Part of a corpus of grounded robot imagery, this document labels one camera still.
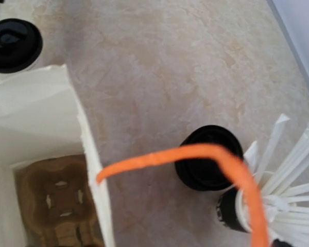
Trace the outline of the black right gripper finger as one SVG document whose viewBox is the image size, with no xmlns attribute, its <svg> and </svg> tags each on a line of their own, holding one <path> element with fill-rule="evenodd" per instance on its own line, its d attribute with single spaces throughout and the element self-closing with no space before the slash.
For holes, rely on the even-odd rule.
<svg viewBox="0 0 309 247">
<path fill-rule="evenodd" d="M 290 247 L 290 244 L 285 242 L 285 241 L 281 241 L 279 239 L 275 239 L 272 242 L 272 247 Z"/>
</svg>

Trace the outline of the brown cardboard cup carrier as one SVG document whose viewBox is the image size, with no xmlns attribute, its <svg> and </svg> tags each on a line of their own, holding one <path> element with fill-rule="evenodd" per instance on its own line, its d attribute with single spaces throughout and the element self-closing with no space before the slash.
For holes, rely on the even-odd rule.
<svg viewBox="0 0 309 247">
<path fill-rule="evenodd" d="M 15 172 L 28 246 L 103 246 L 83 154 L 37 161 Z"/>
</svg>

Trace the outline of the white paper takeout bag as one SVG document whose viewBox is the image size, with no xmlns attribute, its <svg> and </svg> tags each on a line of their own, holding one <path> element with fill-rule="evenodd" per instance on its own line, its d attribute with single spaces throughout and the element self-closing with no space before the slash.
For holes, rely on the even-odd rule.
<svg viewBox="0 0 309 247">
<path fill-rule="evenodd" d="M 215 144 L 192 144 L 103 167 L 67 67 L 48 66 L 0 81 L 0 246 L 25 246 L 12 167 L 83 153 L 106 246 L 115 246 L 107 178 L 191 158 L 211 158 L 244 193 L 253 246 L 270 246 L 261 192 L 240 158 Z"/>
</svg>

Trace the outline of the black coffee cup lid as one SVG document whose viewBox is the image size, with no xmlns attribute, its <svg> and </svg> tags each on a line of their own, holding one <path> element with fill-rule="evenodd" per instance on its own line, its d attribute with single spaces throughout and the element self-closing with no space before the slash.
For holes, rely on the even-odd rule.
<svg viewBox="0 0 309 247">
<path fill-rule="evenodd" d="M 0 21 L 0 74 L 13 74 L 35 63 L 43 49 L 39 29 L 22 19 Z"/>
</svg>

